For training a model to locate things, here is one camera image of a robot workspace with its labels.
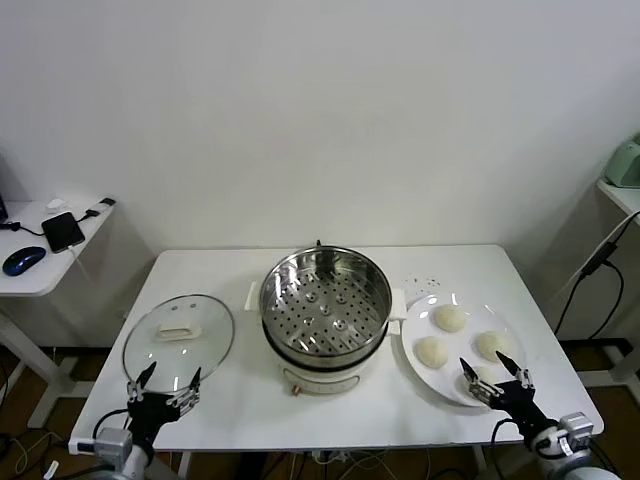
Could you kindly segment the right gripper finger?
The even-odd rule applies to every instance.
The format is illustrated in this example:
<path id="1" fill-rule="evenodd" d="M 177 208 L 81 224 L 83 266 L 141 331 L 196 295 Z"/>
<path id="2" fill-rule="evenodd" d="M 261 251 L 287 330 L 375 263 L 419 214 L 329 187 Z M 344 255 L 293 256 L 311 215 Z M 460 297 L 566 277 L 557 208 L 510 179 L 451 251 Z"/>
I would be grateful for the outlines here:
<path id="1" fill-rule="evenodd" d="M 500 388 L 495 384 L 493 372 L 484 366 L 471 366 L 464 358 L 460 358 L 462 376 L 469 395 L 475 400 L 489 406 L 493 399 L 500 396 Z"/>
<path id="2" fill-rule="evenodd" d="M 524 389 L 534 388 L 534 383 L 530 377 L 528 369 L 522 369 L 513 359 L 500 351 L 496 352 L 496 356 L 506 368 L 506 370 L 520 382 L 520 385 Z"/>

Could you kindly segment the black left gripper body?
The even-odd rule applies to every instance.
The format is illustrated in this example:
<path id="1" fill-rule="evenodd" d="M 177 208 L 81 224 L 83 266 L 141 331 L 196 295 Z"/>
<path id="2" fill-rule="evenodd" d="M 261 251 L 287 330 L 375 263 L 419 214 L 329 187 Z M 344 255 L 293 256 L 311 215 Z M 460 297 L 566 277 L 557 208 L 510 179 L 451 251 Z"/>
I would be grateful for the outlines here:
<path id="1" fill-rule="evenodd" d="M 177 402 L 166 394 L 147 392 L 141 400 L 129 401 L 127 407 L 133 444 L 146 453 L 154 452 L 153 443 L 162 426 L 176 422 L 181 416 Z"/>

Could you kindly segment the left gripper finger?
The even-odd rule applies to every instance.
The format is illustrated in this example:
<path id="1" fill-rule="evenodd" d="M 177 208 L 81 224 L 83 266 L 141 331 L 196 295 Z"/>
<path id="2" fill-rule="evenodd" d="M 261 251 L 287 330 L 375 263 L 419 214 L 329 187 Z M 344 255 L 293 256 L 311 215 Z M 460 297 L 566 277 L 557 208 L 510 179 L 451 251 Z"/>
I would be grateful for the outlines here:
<path id="1" fill-rule="evenodd" d="M 127 395 L 129 401 L 141 401 L 144 389 L 156 368 L 156 363 L 152 362 L 147 368 L 141 371 L 135 380 L 130 380 L 127 384 Z"/>
<path id="2" fill-rule="evenodd" d="M 173 396 L 167 401 L 167 405 L 179 414 L 186 414 L 192 410 L 200 400 L 201 368 L 196 370 L 187 389 Z"/>

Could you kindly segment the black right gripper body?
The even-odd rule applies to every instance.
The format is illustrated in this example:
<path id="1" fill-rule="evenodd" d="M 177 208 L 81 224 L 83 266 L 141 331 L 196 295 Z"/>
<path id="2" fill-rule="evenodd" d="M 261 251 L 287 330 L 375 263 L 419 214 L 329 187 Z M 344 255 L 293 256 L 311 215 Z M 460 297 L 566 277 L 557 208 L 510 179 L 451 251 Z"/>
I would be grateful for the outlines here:
<path id="1" fill-rule="evenodd" d="M 526 445 L 548 428 L 555 427 L 556 421 L 548 418 L 534 402 L 535 388 L 523 387 L 516 380 L 498 383 L 502 393 L 492 395 L 489 407 L 506 412 L 515 421 Z"/>

